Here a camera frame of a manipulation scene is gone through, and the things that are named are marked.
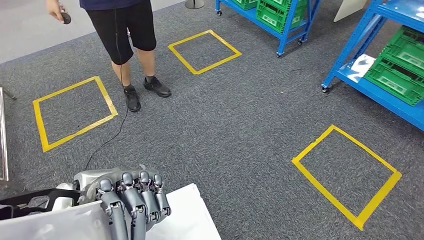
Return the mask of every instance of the black shorts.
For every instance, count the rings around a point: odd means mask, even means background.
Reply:
[[[124,8],[87,10],[87,13],[115,64],[125,64],[134,54],[127,28],[131,32],[132,45],[135,48],[143,51],[152,51],[156,48],[150,0],[142,0],[138,4]]]

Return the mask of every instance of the gray carpet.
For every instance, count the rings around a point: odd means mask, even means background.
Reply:
[[[163,173],[168,192],[196,183],[223,240],[423,239],[424,134],[344,83],[329,94],[320,89],[362,12],[333,23],[339,5],[322,1],[309,41],[290,44],[286,55],[276,58],[276,38],[225,6],[218,17],[214,6],[208,1],[189,10],[179,4],[155,13],[157,75],[173,96],[146,92],[133,58],[142,110],[128,114],[121,134],[94,156],[90,168],[145,164]],[[396,27],[388,22],[367,53],[376,56]],[[242,55],[193,75],[167,45],[209,29]],[[210,37],[187,44],[181,54],[196,68],[229,54]],[[126,107],[109,64],[93,33],[0,65],[2,84],[18,96],[5,100],[14,181],[27,189],[68,182],[118,132]],[[92,76],[100,76],[118,116],[43,153],[32,101]],[[94,84],[41,104],[49,141],[103,118],[107,110]],[[364,231],[291,162],[331,124],[403,175]],[[381,164],[337,133],[302,163],[354,214],[388,178]]]

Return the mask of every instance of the green crate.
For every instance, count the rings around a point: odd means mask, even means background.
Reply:
[[[419,31],[401,27],[381,55],[387,59],[395,59],[401,66],[424,76],[424,34]]]
[[[424,78],[382,56],[375,60],[364,78],[411,106],[424,99]]]
[[[241,9],[243,10],[249,10],[256,8],[256,5],[258,4],[258,0],[232,0],[235,2]]]
[[[256,18],[274,29],[278,33],[282,33],[284,24],[286,23],[287,12],[277,8],[275,5],[265,1],[259,0],[256,8]],[[290,28],[295,28],[301,24],[301,21],[305,15],[305,7],[301,6],[296,9],[293,20],[291,21]]]
[[[264,0],[265,2],[268,2],[274,7],[277,7],[278,9],[282,11],[288,11],[290,9],[290,5],[292,4],[292,0]],[[300,7],[305,7],[308,5],[308,0],[298,0],[296,9]]]

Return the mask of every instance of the blue shelving unit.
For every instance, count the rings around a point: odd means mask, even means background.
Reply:
[[[327,92],[337,77],[424,131],[424,101],[410,106],[363,78],[375,60],[364,52],[387,19],[424,32],[424,0],[372,0],[321,84],[322,91]]]
[[[274,35],[276,38],[279,39],[279,45],[276,51],[277,57],[281,57],[281,55],[284,54],[284,47],[287,43],[290,43],[293,40],[298,40],[297,43],[299,45],[302,45],[302,43],[307,41],[308,34],[311,30],[312,22],[315,19],[315,15],[317,13],[318,7],[320,6],[320,2],[321,0],[315,0],[313,7],[311,7],[311,0],[308,0],[307,19],[302,20],[299,26],[290,29],[293,17],[295,16],[296,5],[298,4],[298,0],[292,0],[290,10],[288,11],[287,20],[285,21],[284,30],[281,33],[275,31],[274,29],[268,27],[267,25],[263,24],[261,21],[256,19],[256,7],[245,11],[241,9],[237,4],[235,4],[232,0],[216,0],[215,11],[219,16],[221,16],[223,14],[221,11],[221,3],[224,3],[225,5],[227,5],[240,15],[244,16],[251,22],[255,23],[268,33]],[[302,30],[290,36],[291,33],[296,32],[300,29]]]

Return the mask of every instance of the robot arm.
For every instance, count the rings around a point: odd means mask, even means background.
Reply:
[[[145,240],[146,232],[171,214],[163,192],[164,181],[158,172],[89,170],[75,175],[74,181],[82,191],[80,204],[102,201],[112,240],[128,240],[125,209],[131,217],[131,240]]]

